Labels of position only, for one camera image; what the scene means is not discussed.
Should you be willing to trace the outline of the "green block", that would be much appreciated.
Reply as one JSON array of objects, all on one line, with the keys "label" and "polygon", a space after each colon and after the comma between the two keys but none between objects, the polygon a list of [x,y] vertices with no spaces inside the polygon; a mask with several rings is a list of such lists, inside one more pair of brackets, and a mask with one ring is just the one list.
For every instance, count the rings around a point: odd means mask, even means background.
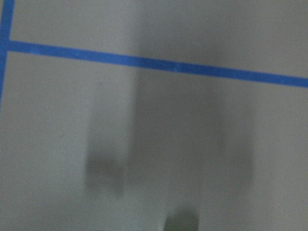
[{"label": "green block", "polygon": [[194,211],[182,210],[167,217],[163,231],[197,231],[199,218]]}]

